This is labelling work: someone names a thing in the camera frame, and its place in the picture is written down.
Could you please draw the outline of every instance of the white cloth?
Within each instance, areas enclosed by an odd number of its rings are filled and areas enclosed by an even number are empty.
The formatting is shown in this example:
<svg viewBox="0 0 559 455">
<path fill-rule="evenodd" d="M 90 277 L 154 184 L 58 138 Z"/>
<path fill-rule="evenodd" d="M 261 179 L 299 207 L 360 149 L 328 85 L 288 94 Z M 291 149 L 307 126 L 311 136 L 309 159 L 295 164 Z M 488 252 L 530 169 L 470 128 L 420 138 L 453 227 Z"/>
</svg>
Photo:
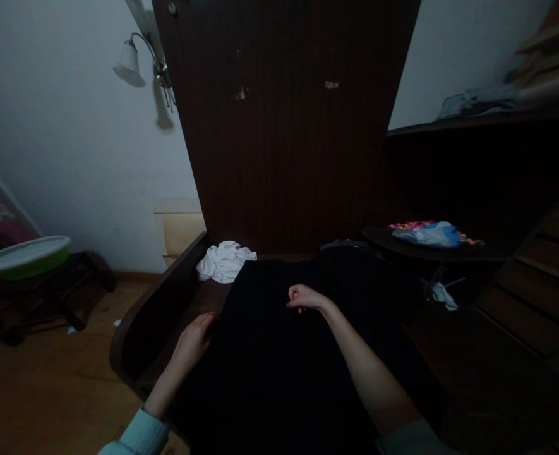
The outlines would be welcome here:
<svg viewBox="0 0 559 455">
<path fill-rule="evenodd" d="M 256 260 L 256 252 L 241 248 L 239 243 L 231 240 L 220 242 L 218 246 L 208 248 L 205 257 L 197 264 L 199 280 L 212 278 L 219 283 L 233 282 L 247 260 Z"/>
<path fill-rule="evenodd" d="M 458 310 L 458 305 L 450 293 L 445 289 L 445 286 L 439 282 L 433 285 L 433 298 L 438 302 L 443 302 L 448 311 Z"/>
</svg>

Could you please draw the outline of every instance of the wooden shelf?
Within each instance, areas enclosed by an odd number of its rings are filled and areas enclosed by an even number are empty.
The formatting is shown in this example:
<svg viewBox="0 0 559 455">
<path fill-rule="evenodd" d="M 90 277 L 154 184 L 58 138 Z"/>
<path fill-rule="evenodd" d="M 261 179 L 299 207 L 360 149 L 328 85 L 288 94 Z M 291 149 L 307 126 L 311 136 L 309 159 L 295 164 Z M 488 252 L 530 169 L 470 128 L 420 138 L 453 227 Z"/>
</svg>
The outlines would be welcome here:
<svg viewBox="0 0 559 455">
<path fill-rule="evenodd" d="M 422 123 L 390 130 L 387 132 L 387 136 L 390 137 L 412 133 L 424 133 L 427 131 L 454 130 L 457 128 L 470 128 L 501 123 L 518 123 L 551 119 L 559 119 L 559 106 L 551 106 L 529 111 L 503 112 L 500 114 L 490 114 L 478 117 L 438 120 L 430 123 Z"/>
<path fill-rule="evenodd" d="M 504 262 L 509 256 L 488 246 L 462 245 L 454 250 L 436 250 L 413 245 L 393 237 L 393 229 L 388 227 L 364 227 L 365 238 L 381 248 L 418 259 L 437 262 Z"/>
</svg>

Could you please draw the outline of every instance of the baseboard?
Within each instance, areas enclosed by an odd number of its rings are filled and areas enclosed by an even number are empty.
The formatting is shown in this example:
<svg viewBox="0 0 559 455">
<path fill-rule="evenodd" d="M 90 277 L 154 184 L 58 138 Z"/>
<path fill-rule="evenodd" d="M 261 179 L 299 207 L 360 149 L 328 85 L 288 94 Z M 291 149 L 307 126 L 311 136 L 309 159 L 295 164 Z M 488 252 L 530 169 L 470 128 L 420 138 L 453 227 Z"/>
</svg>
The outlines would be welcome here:
<svg viewBox="0 0 559 455">
<path fill-rule="evenodd" d="M 113 275 L 115 275 L 117 281 L 153 284 L 161 278 L 162 274 L 151 274 L 143 272 L 113 272 Z"/>
</svg>

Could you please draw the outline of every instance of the black garment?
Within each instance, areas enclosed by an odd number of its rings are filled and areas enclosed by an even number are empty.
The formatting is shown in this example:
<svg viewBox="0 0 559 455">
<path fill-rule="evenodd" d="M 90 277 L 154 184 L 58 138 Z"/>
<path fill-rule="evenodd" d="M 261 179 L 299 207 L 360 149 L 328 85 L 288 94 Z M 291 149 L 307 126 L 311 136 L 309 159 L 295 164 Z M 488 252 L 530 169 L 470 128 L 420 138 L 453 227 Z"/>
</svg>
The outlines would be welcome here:
<svg viewBox="0 0 559 455">
<path fill-rule="evenodd" d="M 378 453 L 377 433 L 320 313 L 286 308 L 303 283 L 334 300 L 432 426 L 445 391 L 400 326 L 421 299 L 418 280 L 353 248 L 287 264 L 246 262 L 204 359 L 177 399 L 175 422 L 193 455 Z"/>
</svg>

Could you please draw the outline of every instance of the person's right hand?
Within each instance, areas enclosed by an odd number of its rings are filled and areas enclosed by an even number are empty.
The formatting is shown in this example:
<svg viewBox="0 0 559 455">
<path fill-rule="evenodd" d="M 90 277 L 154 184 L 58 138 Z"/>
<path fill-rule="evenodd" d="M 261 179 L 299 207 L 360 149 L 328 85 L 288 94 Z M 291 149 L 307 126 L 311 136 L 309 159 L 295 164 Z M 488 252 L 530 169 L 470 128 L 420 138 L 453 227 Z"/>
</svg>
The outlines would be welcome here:
<svg viewBox="0 0 559 455">
<path fill-rule="evenodd" d="M 326 307 L 333 305 L 332 300 L 328 299 L 325 295 L 305 286 L 304 284 L 295 284 L 290 286 L 287 292 L 290 297 L 290 302 L 286 305 L 288 308 L 298 308 L 298 313 L 301 313 L 307 308 L 314 308 L 315 310 L 323 310 Z"/>
</svg>

